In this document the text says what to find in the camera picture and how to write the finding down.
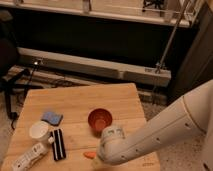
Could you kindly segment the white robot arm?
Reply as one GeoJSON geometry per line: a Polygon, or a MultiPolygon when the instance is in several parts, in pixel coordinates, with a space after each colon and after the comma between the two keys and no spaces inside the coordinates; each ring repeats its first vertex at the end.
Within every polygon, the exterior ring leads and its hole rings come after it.
{"type": "Polygon", "coordinates": [[[105,128],[92,166],[120,165],[199,134],[205,135],[201,170],[213,171],[213,79],[180,96],[128,136],[120,126],[105,128]]]}

